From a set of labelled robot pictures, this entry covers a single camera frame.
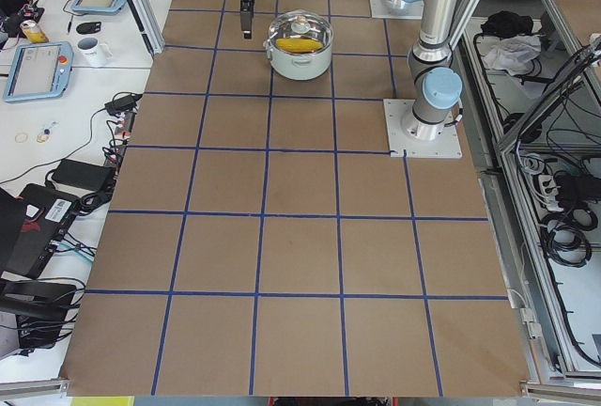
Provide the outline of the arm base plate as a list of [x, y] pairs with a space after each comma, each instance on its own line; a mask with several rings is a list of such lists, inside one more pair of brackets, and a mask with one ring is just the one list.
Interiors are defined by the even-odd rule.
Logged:
[[453, 111], [438, 124], [425, 124], [413, 115], [414, 100], [383, 101], [389, 152], [396, 158], [460, 159], [462, 150]]
[[420, 20], [424, 0], [369, 0], [371, 16], [379, 19]]

